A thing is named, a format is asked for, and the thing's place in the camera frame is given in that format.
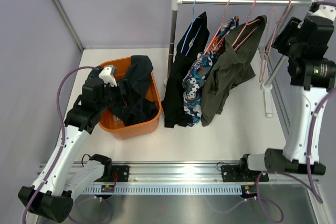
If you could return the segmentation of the pink hanger navy shorts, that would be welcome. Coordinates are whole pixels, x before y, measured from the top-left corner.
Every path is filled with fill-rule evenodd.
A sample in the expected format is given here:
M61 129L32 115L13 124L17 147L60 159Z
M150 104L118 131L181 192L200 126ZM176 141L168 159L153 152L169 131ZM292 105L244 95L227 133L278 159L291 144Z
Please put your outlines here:
M267 63L269 61L269 57L270 57L271 45L274 42L276 32L278 31L278 26L279 26L280 22L283 20L283 17L289 12L289 9L291 8L291 6L292 6L292 0L288 0L287 8L279 19L277 19L276 7L275 6L271 7L271 12L270 12L270 15L269 15L270 20L268 21L267 27L266 27L266 36L268 36L269 25L270 25L270 22L272 21L272 19L274 19L275 27L274 27L273 32L271 34L270 42L268 44L265 44L264 47L263 47L260 73L259 73L259 82L260 83L262 83L264 81L266 67L267 67Z

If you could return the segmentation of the dark navy shorts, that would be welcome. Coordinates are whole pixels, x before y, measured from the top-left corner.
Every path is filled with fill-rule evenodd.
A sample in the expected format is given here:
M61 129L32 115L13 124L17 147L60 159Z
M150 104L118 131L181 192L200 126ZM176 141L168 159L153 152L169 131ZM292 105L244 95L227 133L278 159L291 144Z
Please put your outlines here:
M118 85L111 89L109 110L125 126L147 122L158 114L154 102L145 98L151 82L152 62L148 56L131 56L131 65Z

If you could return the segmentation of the black shorts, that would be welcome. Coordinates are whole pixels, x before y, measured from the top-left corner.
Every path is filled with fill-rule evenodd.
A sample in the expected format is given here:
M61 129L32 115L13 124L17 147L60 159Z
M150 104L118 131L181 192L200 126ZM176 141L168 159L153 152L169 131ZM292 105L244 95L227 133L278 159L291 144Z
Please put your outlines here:
M161 102L164 112L164 126L173 128L175 125L186 127L191 121L191 116L186 115L183 109L183 79L187 75L190 67L195 62L197 54L205 49L209 38L209 30L207 28L207 12L202 12L199 15L200 19L195 21L193 25L193 38L198 32L197 37L193 42L187 56L181 54L181 47L185 38L186 32L176 46L176 54L174 62L171 66L171 72L166 84L165 96Z

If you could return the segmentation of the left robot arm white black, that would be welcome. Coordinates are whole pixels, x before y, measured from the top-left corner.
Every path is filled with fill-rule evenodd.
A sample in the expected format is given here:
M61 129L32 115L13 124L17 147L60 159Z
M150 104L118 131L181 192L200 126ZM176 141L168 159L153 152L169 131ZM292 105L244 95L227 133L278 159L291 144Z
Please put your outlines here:
M94 181L108 181L115 177L112 160L94 154L70 180L68 173L84 143L89 139L101 114L112 104L114 77L88 78L68 111L61 130L61 139L45 168L31 186L23 186L18 198L24 213L32 213L57 223L70 214L76 198Z

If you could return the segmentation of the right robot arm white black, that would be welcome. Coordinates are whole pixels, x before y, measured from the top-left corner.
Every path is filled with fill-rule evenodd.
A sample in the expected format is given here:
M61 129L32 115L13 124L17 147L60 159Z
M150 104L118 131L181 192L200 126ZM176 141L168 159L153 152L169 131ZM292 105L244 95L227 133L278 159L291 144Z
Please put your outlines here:
M257 172L324 175L320 163L319 136L327 99L334 90L335 62L324 57L334 31L334 18L310 15L292 17L271 45L287 56L290 84L294 89L295 118L283 149L245 154L238 176L252 179Z

